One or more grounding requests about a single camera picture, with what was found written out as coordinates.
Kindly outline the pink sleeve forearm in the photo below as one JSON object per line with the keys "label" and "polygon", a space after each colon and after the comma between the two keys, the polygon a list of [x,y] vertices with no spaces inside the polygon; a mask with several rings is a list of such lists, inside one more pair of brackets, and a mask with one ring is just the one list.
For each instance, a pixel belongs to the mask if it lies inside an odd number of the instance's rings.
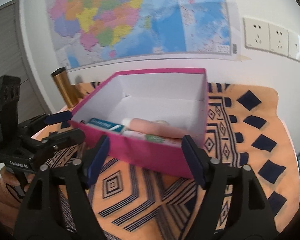
{"label": "pink sleeve forearm", "polygon": [[0,179],[0,222],[8,229],[14,229],[20,203],[9,193],[3,179]]}

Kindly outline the person's left hand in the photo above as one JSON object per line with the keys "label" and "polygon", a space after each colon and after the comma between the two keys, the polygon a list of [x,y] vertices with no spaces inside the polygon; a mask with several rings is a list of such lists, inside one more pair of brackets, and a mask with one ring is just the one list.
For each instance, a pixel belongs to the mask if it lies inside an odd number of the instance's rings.
{"label": "person's left hand", "polygon": [[[15,177],[14,174],[12,174],[11,172],[8,172],[6,170],[6,166],[2,167],[1,170],[0,170],[0,174],[1,174],[1,177],[3,179],[3,181],[6,183],[6,184],[9,184],[11,186],[20,186],[20,183],[19,181],[17,180],[17,178]],[[26,178],[27,178],[27,184],[25,185],[24,187],[24,191],[27,192],[28,189],[29,189],[29,186],[32,182],[32,180],[34,179],[34,174],[31,174],[29,173]]]}

